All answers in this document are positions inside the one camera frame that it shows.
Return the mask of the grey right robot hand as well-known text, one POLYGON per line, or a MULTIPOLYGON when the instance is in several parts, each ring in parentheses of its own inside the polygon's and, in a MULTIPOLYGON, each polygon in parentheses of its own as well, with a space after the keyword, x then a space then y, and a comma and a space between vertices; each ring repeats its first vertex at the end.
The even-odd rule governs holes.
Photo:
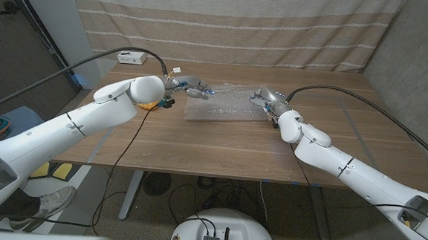
POLYGON ((270 112, 275 117, 292 110, 286 103, 284 94, 264 86, 255 91, 253 96, 250 96, 249 101, 255 106, 263 108, 266 112, 270 112))

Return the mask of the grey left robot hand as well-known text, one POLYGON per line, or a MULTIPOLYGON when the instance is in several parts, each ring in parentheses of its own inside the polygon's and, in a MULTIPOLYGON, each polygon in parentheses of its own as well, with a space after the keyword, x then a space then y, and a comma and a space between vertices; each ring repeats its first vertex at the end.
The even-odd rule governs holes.
POLYGON ((214 94, 211 87, 202 79, 191 75, 170 77, 169 80, 164 83, 164 86, 164 95, 166 97, 171 97, 176 91, 184 91, 190 98, 208 100, 209 96, 214 94))

